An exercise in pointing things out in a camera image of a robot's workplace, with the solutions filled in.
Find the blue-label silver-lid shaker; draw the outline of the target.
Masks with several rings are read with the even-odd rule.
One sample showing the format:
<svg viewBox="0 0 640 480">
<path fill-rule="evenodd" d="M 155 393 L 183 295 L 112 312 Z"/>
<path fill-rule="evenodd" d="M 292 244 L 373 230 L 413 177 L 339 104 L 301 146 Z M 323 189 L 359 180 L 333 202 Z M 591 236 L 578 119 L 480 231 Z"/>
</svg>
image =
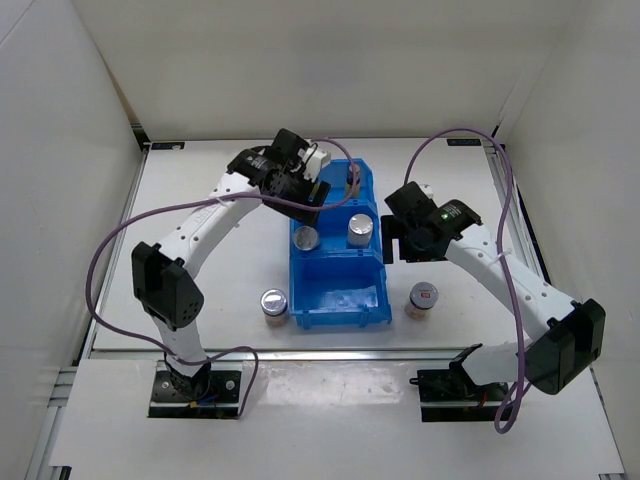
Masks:
<svg viewBox="0 0 640 480">
<path fill-rule="evenodd" d="M 318 231 L 311 226 L 301 226 L 294 231 L 293 243 L 300 251 L 312 251 L 319 245 Z"/>
<path fill-rule="evenodd" d="M 373 219 L 363 213 L 356 214 L 348 222 L 347 244 L 350 248 L 368 248 L 373 233 Z"/>
</svg>

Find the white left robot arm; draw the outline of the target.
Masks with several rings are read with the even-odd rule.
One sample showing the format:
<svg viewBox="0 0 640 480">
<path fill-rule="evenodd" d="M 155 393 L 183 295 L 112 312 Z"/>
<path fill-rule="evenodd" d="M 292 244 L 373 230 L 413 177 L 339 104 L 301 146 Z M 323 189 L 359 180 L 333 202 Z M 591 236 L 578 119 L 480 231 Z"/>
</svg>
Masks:
<svg viewBox="0 0 640 480">
<path fill-rule="evenodd" d="M 260 205 L 313 224 L 330 186 L 320 180 L 328 152 L 282 129 L 271 144 L 244 149 L 228 164 L 212 191 L 223 199 L 195 209 L 160 242 L 132 251 L 133 291 L 158 328 L 168 351 L 165 363 L 174 389 L 198 401 L 210 391 L 211 364 L 196 318 L 204 296 L 195 279 L 202 265 L 240 220 Z"/>
</svg>

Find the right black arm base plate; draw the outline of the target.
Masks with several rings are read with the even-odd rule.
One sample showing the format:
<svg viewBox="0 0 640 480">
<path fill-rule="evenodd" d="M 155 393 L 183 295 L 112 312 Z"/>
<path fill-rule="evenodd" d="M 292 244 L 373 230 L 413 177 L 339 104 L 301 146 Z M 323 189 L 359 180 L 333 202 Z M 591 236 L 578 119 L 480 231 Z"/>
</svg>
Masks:
<svg viewBox="0 0 640 480">
<path fill-rule="evenodd" d="M 459 359 L 446 369 L 418 370 L 409 384 L 418 390 L 425 423 L 491 422 L 508 392 L 507 383 L 473 383 Z"/>
</svg>

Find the yellow-label small brown bottle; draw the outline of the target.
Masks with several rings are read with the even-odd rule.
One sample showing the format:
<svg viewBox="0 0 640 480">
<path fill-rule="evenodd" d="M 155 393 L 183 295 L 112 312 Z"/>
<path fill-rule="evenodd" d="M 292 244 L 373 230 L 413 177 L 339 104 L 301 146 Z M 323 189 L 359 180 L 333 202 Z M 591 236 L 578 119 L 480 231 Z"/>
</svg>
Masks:
<svg viewBox="0 0 640 480">
<path fill-rule="evenodd" d="M 357 199 L 361 184 L 361 168 L 357 163 L 350 164 L 347 169 L 345 197 Z"/>
</svg>

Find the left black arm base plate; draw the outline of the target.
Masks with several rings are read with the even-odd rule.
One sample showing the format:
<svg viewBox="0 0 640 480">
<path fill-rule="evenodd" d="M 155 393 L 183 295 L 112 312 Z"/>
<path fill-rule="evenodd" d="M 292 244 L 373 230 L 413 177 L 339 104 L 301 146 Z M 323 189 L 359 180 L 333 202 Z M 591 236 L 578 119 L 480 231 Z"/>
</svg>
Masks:
<svg viewBox="0 0 640 480">
<path fill-rule="evenodd" d="M 150 391 L 147 417 L 152 419 L 232 420 L 239 413 L 240 363 L 213 366 L 203 393 L 185 396 L 171 381 L 169 368 L 158 362 Z"/>
</svg>

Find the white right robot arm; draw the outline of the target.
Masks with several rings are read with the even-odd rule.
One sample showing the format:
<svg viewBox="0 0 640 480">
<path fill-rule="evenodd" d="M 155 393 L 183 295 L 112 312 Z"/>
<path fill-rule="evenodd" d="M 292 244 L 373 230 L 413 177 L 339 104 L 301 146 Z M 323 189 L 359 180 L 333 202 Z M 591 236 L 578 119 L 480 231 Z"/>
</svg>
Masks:
<svg viewBox="0 0 640 480">
<path fill-rule="evenodd" d="M 490 292 L 514 316 L 513 343 L 466 348 L 449 364 L 449 387 L 470 400 L 485 386 L 526 380 L 556 395 L 595 361 L 606 313 L 595 300 L 579 302 L 498 249 L 481 217 L 460 200 L 437 205 L 416 182 L 386 200 L 381 219 L 383 260 L 447 260 Z"/>
</svg>

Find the white-lid spice jar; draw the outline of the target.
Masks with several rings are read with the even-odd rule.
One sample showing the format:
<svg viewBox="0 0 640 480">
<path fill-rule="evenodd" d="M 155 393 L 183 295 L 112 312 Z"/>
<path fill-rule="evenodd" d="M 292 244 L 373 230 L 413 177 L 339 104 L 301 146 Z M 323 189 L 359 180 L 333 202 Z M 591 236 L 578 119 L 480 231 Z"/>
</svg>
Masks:
<svg viewBox="0 0 640 480">
<path fill-rule="evenodd" d="M 260 298 L 260 307 L 268 326 L 284 326 L 289 319 L 289 304 L 286 294 L 280 289 L 266 290 Z"/>
<path fill-rule="evenodd" d="M 416 283 L 404 306 L 405 314 L 413 320 L 425 320 L 439 298 L 437 288 L 429 282 Z"/>
</svg>

